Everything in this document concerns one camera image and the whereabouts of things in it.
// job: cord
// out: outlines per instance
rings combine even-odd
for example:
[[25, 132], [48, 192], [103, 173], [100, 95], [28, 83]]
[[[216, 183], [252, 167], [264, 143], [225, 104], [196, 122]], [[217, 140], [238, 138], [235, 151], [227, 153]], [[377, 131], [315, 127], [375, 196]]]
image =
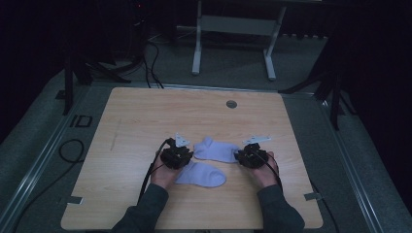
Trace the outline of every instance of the cord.
[[160, 82], [160, 80], [157, 78], [157, 75], [155, 74], [155, 62], [156, 62], [156, 60], [158, 58], [158, 54], [159, 54], [158, 46], [155, 45], [152, 42], [148, 42], [148, 45], [151, 45], [156, 49], [156, 54], [154, 56], [154, 61], [152, 62], [151, 68], [149, 68], [148, 61], [146, 60], [146, 57], [145, 56], [143, 57], [143, 62], [145, 64], [145, 71], [146, 71], [145, 72], [146, 83], [148, 84], [149, 88], [152, 88], [152, 86], [149, 82], [149, 72], [150, 72], [151, 75], [152, 75], [152, 78], [154, 79], [154, 82], [157, 85], [157, 87], [158, 88], [164, 88], [163, 84]]
[[[80, 153], [79, 153], [79, 155], [78, 155], [78, 157], [76, 158], [76, 160], [67, 159], [67, 158], [65, 158], [65, 157], [63, 156], [63, 154], [62, 154], [62, 148], [63, 148], [65, 145], [67, 145], [67, 144], [69, 144], [69, 143], [72, 143], [72, 142], [77, 142], [77, 143], [79, 143], [79, 144], [81, 145], [81, 147], [82, 147], [82, 148], [81, 148], [81, 151], [80, 151]], [[68, 163], [71, 163], [72, 165], [71, 165], [63, 174], [61, 174], [57, 179], [55, 179], [52, 183], [50, 183], [47, 187], [45, 187], [39, 194], [37, 194], [37, 195], [24, 207], [23, 211], [21, 212], [21, 214], [19, 215], [19, 217], [18, 217], [18, 219], [17, 219], [17, 222], [15, 223], [15, 227], [14, 227], [14, 229], [13, 229], [13, 232], [17, 232], [18, 224], [20, 223], [20, 221], [21, 221], [21, 219], [23, 218], [24, 214], [27, 212], [27, 210], [30, 208], [30, 206], [31, 206], [37, 199], [39, 199], [39, 197], [41, 197], [46, 191], [49, 190], [49, 188], [51, 188], [55, 183], [57, 183], [58, 181], [60, 181], [61, 178], [63, 178], [67, 173], [69, 173], [69, 172], [73, 169], [73, 167], [76, 166], [76, 164], [82, 163], [82, 162], [85, 161], [84, 159], [81, 159], [82, 156], [83, 156], [84, 151], [85, 151], [85, 145], [84, 145], [83, 142], [80, 141], [79, 139], [71, 139], [71, 140], [68, 140], [68, 141], [64, 142], [62, 145], [60, 145], [60, 148], [59, 148], [59, 150], [58, 150], [58, 155], [60, 156], [61, 159], [63, 159], [64, 161], [66, 161], [66, 162], [68, 162]]]
[[[315, 191], [318, 192], [318, 193], [320, 193], [320, 191], [319, 191], [318, 188], [315, 186], [315, 184], [312, 182], [312, 180], [309, 179], [309, 182], [310, 182], [310, 184], [313, 186], [313, 188], [315, 189]], [[333, 214], [332, 214], [332, 211], [331, 211], [330, 208], [329, 208], [329, 205], [327, 204], [325, 198], [322, 198], [321, 200], [322, 200], [322, 202], [324, 203], [324, 205], [325, 205], [325, 207], [326, 207], [326, 210], [327, 210], [327, 212], [328, 212], [329, 215], [330, 215], [330, 218], [332, 219], [332, 222], [333, 222], [333, 225], [334, 225], [334, 227], [335, 227], [336, 233], [339, 233], [339, 232], [340, 232], [340, 231], [339, 231], [339, 227], [337, 226], [336, 219], [334, 218], [334, 216], [333, 216]]]
[[[278, 185], [281, 187], [281, 189], [282, 189], [282, 191], [283, 191], [283, 186], [282, 186], [281, 178], [279, 177], [279, 174], [275, 171], [275, 169], [274, 169], [272, 166], [270, 166], [270, 164], [269, 164], [266, 160], [264, 160], [258, 153], [252, 151], [252, 154], [254, 154], [254, 155], [256, 155], [258, 158], [260, 158], [260, 160], [263, 161], [264, 164], [266, 164], [266, 166], [267, 166], [270, 170], [272, 170], [273, 175], [275, 176], [276, 182], [278, 183]], [[270, 156], [273, 160], [275, 160], [275, 158], [272, 157], [269, 153], [267, 153], [267, 155]]]
[[151, 165], [149, 166], [148, 172], [146, 173], [145, 179], [143, 180], [142, 183], [142, 188], [140, 189], [140, 194], [139, 194], [139, 199], [137, 201], [137, 204], [139, 204], [140, 199], [142, 198], [143, 194], [145, 193], [145, 189], [146, 189], [146, 185], [148, 184], [148, 180], [149, 180], [149, 176], [151, 175], [152, 172], [154, 172], [155, 170], [159, 169], [161, 166], [163, 166], [164, 164], [154, 168], [155, 166], [155, 161], [157, 160], [158, 156], [161, 153], [161, 150], [163, 149], [164, 145], [167, 143], [168, 139], [164, 140], [164, 142], [160, 145], [158, 151], [155, 153], [155, 157], [154, 157], [154, 161], [151, 163]]

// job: sock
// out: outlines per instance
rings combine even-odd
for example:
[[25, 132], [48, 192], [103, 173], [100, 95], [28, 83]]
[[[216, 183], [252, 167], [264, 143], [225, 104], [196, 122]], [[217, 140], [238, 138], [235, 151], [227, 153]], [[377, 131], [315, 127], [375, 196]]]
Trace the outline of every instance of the sock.
[[194, 145], [194, 157], [220, 162], [236, 163], [234, 154], [240, 149], [231, 143], [214, 142], [211, 137], [205, 137], [203, 142]]
[[224, 173], [209, 164], [190, 161], [179, 174], [175, 183], [197, 184], [205, 187], [217, 187], [226, 182]]

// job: round hole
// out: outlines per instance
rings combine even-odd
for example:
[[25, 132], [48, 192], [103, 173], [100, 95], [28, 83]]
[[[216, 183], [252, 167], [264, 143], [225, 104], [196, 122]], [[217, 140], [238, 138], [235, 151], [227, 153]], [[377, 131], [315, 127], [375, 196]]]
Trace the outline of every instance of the round hole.
[[227, 105], [227, 107], [230, 108], [230, 109], [234, 109], [234, 108], [237, 107], [237, 103], [236, 103], [236, 101], [234, 101], [234, 100], [228, 100], [228, 101], [226, 102], [226, 105]]

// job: table top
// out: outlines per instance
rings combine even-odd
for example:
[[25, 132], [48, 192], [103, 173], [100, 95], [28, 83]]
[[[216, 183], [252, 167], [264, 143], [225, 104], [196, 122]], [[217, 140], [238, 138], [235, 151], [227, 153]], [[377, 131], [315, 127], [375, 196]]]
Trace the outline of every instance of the table top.
[[[234, 109], [228, 100], [237, 103]], [[252, 136], [270, 136], [259, 143], [273, 151], [287, 201], [318, 228], [323, 220], [293, 134], [282, 96], [278, 93], [204, 89], [114, 88], [68, 204], [64, 229], [111, 229], [127, 207], [136, 205], [155, 152], [175, 133], [190, 140], [188, 148], [210, 136], [243, 148]], [[258, 186], [236, 163], [197, 160], [221, 169], [219, 187], [175, 184], [156, 229], [261, 229]]]

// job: hand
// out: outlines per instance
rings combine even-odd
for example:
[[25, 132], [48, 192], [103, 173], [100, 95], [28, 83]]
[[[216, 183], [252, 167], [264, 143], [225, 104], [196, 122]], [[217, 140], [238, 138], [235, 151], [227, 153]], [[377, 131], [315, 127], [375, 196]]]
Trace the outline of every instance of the hand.
[[[275, 170], [278, 176], [279, 170], [278, 170], [278, 166], [276, 164], [275, 159], [273, 159], [274, 154], [272, 151], [269, 151], [268, 155], [269, 155], [269, 159], [267, 160], [267, 163]], [[270, 168], [266, 164], [256, 169], [249, 169], [249, 171], [252, 173], [252, 175], [254, 175], [255, 179], [257, 180], [257, 184], [261, 188], [271, 186], [273, 184], [278, 184], [276, 182], [275, 175], [273, 174], [272, 170], [270, 170]]]
[[154, 163], [152, 171], [151, 183], [157, 184], [167, 190], [176, 181], [176, 178], [182, 169], [173, 170], [168, 168], [163, 164], [159, 155]]

